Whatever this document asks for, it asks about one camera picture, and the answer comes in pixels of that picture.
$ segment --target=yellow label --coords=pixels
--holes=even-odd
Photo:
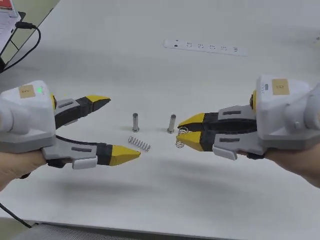
[[[273,95],[289,95],[289,83],[286,78],[272,79]]]
[[[20,86],[19,93],[20,93],[20,98],[22,98],[22,99],[32,98],[32,97],[36,96],[34,86],[32,86],[32,85]]]

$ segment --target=power outlet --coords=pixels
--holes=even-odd
[[[163,46],[169,49],[189,50],[206,52],[212,54],[226,54],[235,56],[248,56],[247,50],[237,46],[205,44],[201,42],[191,42],[184,40],[164,40]]]

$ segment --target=compression spring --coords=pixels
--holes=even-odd
[[[138,148],[146,151],[146,152],[149,152],[150,148],[151,148],[151,145],[144,142],[144,141],[141,141],[139,140],[138,138],[136,137],[133,137],[133,136],[130,136],[129,139],[128,139],[128,142],[137,146]]]
[[[181,134],[187,134],[188,132],[189,132],[189,129],[186,128],[185,126],[180,127],[180,128],[179,128],[179,131],[178,131],[178,136],[181,135]],[[183,147],[185,146],[185,144],[184,144],[183,142],[177,140],[177,141],[175,142],[175,146],[176,146],[178,149],[181,149],[181,148],[183,148]]]

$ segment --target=yellow fingertip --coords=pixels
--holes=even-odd
[[[52,102],[52,107],[53,107],[54,110],[56,110],[57,101],[55,99],[55,96],[52,93],[50,93],[50,98],[51,98],[51,102]]]
[[[141,152],[124,147],[113,145],[110,166],[124,164],[140,156]]]
[[[256,107],[257,107],[257,90],[254,90],[253,94],[252,94],[252,108],[253,108],[253,111],[256,111]]]
[[[204,113],[199,113],[197,115],[194,115],[194,116],[188,118],[187,120],[181,122],[179,124],[178,128],[183,125],[188,125],[188,124],[193,124],[193,123],[202,123],[204,121],[204,117],[205,117]]]
[[[190,148],[193,148],[199,152],[203,152],[204,150],[200,145],[200,136],[201,136],[200,131],[192,131],[192,132],[178,135],[176,136],[176,139],[179,142],[182,142],[183,144],[189,146]]]
[[[88,95],[88,96],[85,96],[87,99],[89,99],[91,102],[95,103],[97,101],[100,101],[100,100],[108,100],[110,99],[110,97],[107,97],[107,96],[99,96],[99,95]]]

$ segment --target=hand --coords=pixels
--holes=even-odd
[[[303,151],[273,149],[265,158],[320,188],[320,145]]]
[[[45,164],[46,160],[41,151],[20,154],[0,152],[0,191],[12,180],[19,179]]]

